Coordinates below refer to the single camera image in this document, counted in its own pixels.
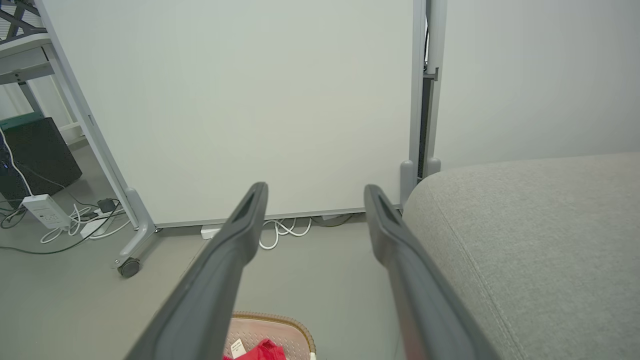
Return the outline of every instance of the power outlet socket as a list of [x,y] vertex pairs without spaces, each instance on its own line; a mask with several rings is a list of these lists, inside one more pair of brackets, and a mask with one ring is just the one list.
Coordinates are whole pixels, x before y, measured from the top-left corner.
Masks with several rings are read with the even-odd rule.
[[22,205],[49,229],[71,226],[71,219],[49,194],[27,196]]

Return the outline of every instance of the laundry basket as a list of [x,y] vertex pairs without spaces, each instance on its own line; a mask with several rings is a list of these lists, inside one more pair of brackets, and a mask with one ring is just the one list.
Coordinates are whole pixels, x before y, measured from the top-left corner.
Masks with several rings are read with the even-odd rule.
[[288,360],[316,360],[316,345],[309,330],[285,316],[235,312],[225,342],[226,356],[231,357],[231,344],[238,339],[242,340],[247,350],[263,339],[269,339],[284,349]]

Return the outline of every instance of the whiteboard frame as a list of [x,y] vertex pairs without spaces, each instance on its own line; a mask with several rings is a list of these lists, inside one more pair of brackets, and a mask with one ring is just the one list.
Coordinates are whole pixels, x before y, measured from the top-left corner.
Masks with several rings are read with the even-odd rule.
[[[35,0],[40,10],[43,23],[45,27],[48,29],[49,34],[51,36],[53,47],[55,48],[59,58],[61,65],[61,73],[65,76],[66,79],[69,80],[70,92],[79,103],[79,107],[82,109],[82,116],[79,116],[79,122],[81,123],[85,133],[89,133],[91,136],[87,136],[88,138],[93,138],[93,141],[90,141],[90,145],[96,155],[98,157],[99,162],[102,164],[106,164],[103,166],[103,170],[105,174],[111,181],[113,179],[112,186],[118,189],[128,189],[127,183],[122,176],[122,173],[118,169],[113,156],[111,155],[111,151],[104,140],[104,137],[100,131],[99,126],[96,122],[91,121],[94,119],[93,113],[89,104],[86,102],[82,90],[76,80],[76,77],[71,69],[71,66],[64,54],[64,51],[60,45],[60,41],[55,33],[55,30],[51,24],[49,19],[49,15],[45,9],[45,6],[42,4],[42,0]],[[419,146],[420,146],[420,121],[421,116],[420,112],[422,109],[422,81],[423,81],[423,67],[424,67],[424,28],[426,25],[425,14],[426,14],[426,1],[427,0],[413,0],[413,32],[412,32],[412,82],[411,82],[411,119],[410,119],[410,130],[409,130],[409,154],[408,160],[413,163],[412,168],[412,179],[409,180],[412,188],[417,185],[418,182],[418,161],[419,161]],[[398,171],[400,171],[401,164],[398,164]],[[296,218],[296,217],[311,217],[311,216],[320,216],[320,215],[339,215],[345,213],[362,213],[364,212],[364,208],[348,208],[348,209],[336,209],[330,211],[309,211],[304,213],[288,213],[288,214],[275,214],[268,215],[266,218],[275,219],[275,218]],[[131,210],[130,218],[133,217],[133,220],[136,218],[135,212]],[[164,227],[182,227],[182,226],[193,226],[193,225],[209,225],[209,224],[223,224],[227,221],[226,218],[219,219],[211,219],[211,220],[197,220],[192,222],[171,222],[171,223],[159,223],[154,224],[156,227],[164,228]]]

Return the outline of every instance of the tag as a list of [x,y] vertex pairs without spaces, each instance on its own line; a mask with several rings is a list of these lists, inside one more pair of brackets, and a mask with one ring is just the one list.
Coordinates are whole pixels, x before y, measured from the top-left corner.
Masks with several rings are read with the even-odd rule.
[[238,339],[235,343],[231,344],[231,356],[235,358],[245,355],[246,350],[244,349],[244,345],[242,345],[242,340]]

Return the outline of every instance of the gray floor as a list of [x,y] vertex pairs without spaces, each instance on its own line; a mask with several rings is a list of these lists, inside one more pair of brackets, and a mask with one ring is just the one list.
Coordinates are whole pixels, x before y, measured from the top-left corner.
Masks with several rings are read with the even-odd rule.
[[[68,189],[83,202],[112,197],[91,149],[74,156],[83,177]],[[54,198],[72,209],[66,192]],[[46,232],[28,214],[1,230],[0,245],[48,251],[78,240],[64,235],[42,245]],[[0,250],[0,359],[123,358],[205,243],[199,227],[165,229],[138,254],[141,272],[122,279],[109,264],[132,235],[127,226],[46,256]],[[269,243],[273,228],[263,236]],[[236,309],[299,320],[314,337],[318,359],[404,357],[387,275],[373,257],[362,216],[260,249],[244,271]]]

